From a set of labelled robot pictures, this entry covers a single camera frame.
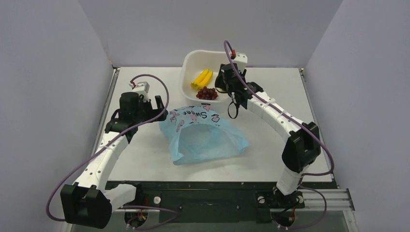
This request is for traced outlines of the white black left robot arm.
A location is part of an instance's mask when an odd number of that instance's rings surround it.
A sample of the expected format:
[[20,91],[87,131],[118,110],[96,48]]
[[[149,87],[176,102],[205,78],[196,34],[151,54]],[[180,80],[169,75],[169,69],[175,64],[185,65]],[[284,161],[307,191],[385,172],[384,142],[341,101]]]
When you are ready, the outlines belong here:
[[130,144],[138,127],[146,123],[164,121],[168,112],[161,96],[155,96],[153,108],[147,92],[122,93],[119,108],[105,126],[98,151],[84,164],[84,171],[73,184],[65,184],[60,191],[65,222],[103,229],[118,208],[129,204],[133,208],[144,202],[144,194],[133,184],[119,184],[106,190],[108,178],[121,153]]

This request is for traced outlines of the dark red fake fruit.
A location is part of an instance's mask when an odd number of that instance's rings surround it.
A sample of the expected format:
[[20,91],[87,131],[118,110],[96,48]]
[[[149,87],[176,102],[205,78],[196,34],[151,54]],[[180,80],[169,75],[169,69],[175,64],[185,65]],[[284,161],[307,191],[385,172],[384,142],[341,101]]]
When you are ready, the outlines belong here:
[[218,92],[216,91],[215,88],[203,87],[196,94],[196,98],[201,99],[201,100],[212,101],[212,100],[215,100],[217,97],[218,97]]

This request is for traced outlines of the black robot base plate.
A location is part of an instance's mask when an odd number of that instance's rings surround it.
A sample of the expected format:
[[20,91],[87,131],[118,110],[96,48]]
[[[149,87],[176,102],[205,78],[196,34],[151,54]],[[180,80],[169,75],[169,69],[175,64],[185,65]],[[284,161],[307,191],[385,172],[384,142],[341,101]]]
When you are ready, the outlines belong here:
[[275,182],[176,182],[109,181],[107,190],[121,184],[136,186],[136,196],[126,204],[126,219],[157,208],[160,222],[236,223],[291,222],[294,209],[307,209],[308,196],[298,190],[282,196]]

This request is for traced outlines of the light blue plastic bag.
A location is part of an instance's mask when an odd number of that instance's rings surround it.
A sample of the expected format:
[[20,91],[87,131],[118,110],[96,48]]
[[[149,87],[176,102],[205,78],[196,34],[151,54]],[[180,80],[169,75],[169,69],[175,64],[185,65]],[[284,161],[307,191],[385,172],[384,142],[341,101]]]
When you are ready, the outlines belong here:
[[241,155],[249,146],[236,126],[205,106],[173,109],[159,127],[169,141],[174,165],[228,159]]

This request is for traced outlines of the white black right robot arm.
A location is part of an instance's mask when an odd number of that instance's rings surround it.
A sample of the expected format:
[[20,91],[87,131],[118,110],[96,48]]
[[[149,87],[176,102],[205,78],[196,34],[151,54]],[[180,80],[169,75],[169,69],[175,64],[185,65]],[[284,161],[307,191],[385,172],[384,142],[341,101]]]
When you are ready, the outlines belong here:
[[236,64],[221,64],[215,81],[217,89],[228,94],[236,109],[243,107],[259,116],[271,126],[285,142],[281,158],[284,170],[273,188],[274,208],[289,209],[302,204],[302,194],[298,191],[303,174],[321,153],[318,141],[319,127],[290,116],[274,98],[255,82],[245,85],[244,73],[236,75]]

